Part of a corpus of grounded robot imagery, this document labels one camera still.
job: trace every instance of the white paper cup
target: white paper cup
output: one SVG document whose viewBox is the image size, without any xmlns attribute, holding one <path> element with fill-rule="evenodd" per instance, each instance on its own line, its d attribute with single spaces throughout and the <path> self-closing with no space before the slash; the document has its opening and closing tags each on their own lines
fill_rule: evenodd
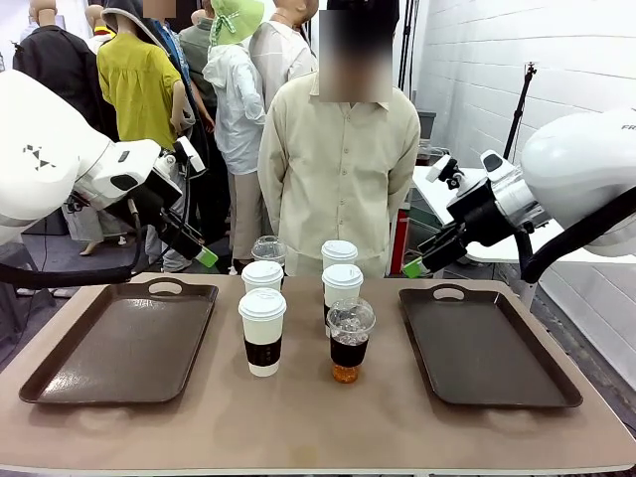
<svg viewBox="0 0 636 477">
<path fill-rule="evenodd" d="M 322 269 L 326 270 L 331 265 L 356 263 L 358 248 L 350 241 L 327 240 L 320 250 L 322 252 Z"/>
<path fill-rule="evenodd" d="M 238 303 L 249 371 L 261 378 L 278 371 L 287 303 L 279 291 L 257 288 Z"/>
<path fill-rule="evenodd" d="M 357 298 L 364 281 L 365 277 L 356 265 L 335 264 L 322 272 L 322 282 L 325 284 L 324 318 L 327 336 L 330 336 L 327 313 L 331 305 L 345 298 Z"/>
<path fill-rule="evenodd" d="M 254 261 L 242 270 L 240 275 L 245 283 L 245 293 L 257 288 L 272 288 L 280 291 L 284 272 L 275 261 Z"/>
</svg>

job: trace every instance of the brown serving tray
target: brown serving tray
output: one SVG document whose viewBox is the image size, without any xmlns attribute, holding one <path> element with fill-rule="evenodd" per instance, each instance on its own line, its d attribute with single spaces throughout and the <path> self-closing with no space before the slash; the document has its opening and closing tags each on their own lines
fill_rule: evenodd
<svg viewBox="0 0 636 477">
<path fill-rule="evenodd" d="M 447 284 L 401 290 L 399 298 L 422 377 L 442 400 L 522 408 L 583 402 L 502 293 Z"/>
<path fill-rule="evenodd" d="M 20 399 L 121 405 L 177 397 L 218 291 L 174 278 L 106 286 L 25 382 Z"/>
</svg>

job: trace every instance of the green hat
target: green hat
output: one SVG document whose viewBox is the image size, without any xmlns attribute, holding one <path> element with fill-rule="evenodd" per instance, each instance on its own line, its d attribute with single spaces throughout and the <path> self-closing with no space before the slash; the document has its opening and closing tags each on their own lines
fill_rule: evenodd
<svg viewBox="0 0 636 477">
<path fill-rule="evenodd" d="M 212 46 L 235 45 L 253 35 L 262 21 L 265 5 L 258 0 L 212 0 L 215 20 Z"/>
</svg>

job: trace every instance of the tabletop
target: tabletop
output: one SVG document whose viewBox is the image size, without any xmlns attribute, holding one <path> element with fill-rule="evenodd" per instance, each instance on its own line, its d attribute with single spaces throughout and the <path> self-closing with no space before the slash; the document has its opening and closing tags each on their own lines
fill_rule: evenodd
<svg viewBox="0 0 636 477">
<path fill-rule="evenodd" d="M 413 173 L 413 182 L 417 191 L 426 200 L 426 203 L 433 210 L 435 215 L 443 224 L 448 224 L 453 221 L 452 216 L 446 210 L 446 206 L 451 199 L 457 194 L 456 190 L 449 190 L 448 186 L 441 181 L 428 182 L 426 180 L 426 174 L 430 167 L 416 167 Z M 461 168 L 462 172 L 469 178 L 481 179 L 486 176 L 486 171 L 483 169 L 475 168 Z M 530 240 L 533 244 L 533 250 L 537 251 L 544 246 L 548 241 L 563 232 L 563 228 L 557 224 L 556 221 L 550 220 L 545 226 L 539 227 L 532 234 L 530 234 Z M 466 256 L 475 261 L 486 261 L 489 263 L 501 262 L 501 263 L 517 263 L 519 262 L 519 253 L 517 251 L 517 244 L 513 237 L 508 237 L 501 240 L 492 246 L 484 246 L 478 242 L 472 242 L 467 247 L 468 253 Z M 636 256 L 601 256 L 595 255 L 584 248 L 573 251 L 567 255 L 562 256 L 558 261 L 564 261 L 569 263 L 590 263 L 590 264 L 636 264 Z"/>
<path fill-rule="evenodd" d="M 280 369 L 256 378 L 247 369 L 237 312 L 244 293 L 240 277 L 172 276 L 220 290 L 184 394 L 167 404 L 120 408 L 37 406 L 18 399 L 20 386 L 102 290 L 84 288 L 0 374 L 1 468 L 111 476 L 537 475 L 622 470 L 636 462 L 629 432 L 501 282 L 454 281 L 505 293 L 578 387 L 581 406 L 485 410 L 436 398 L 418 370 L 398 291 L 441 280 L 365 282 L 361 295 L 378 323 L 360 378 L 341 385 L 330 374 L 319 278 L 285 279 Z"/>
</svg>

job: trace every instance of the yellow shirt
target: yellow shirt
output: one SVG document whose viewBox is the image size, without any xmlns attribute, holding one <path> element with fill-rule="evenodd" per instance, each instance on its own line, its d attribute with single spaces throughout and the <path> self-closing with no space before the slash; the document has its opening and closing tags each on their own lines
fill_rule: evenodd
<svg viewBox="0 0 636 477">
<path fill-rule="evenodd" d="M 97 68 L 103 98 L 117 111 L 119 138 L 152 139 L 172 150 L 177 140 L 170 124 L 172 95 L 181 76 L 166 53 L 122 33 L 99 49 Z"/>
<path fill-rule="evenodd" d="M 382 277 L 389 222 L 410 187 L 419 119 L 394 88 L 389 102 L 320 102 L 318 75 L 284 85 L 260 143 L 258 178 L 290 275 L 319 274 L 329 239 L 358 247 L 357 265 Z"/>
</svg>

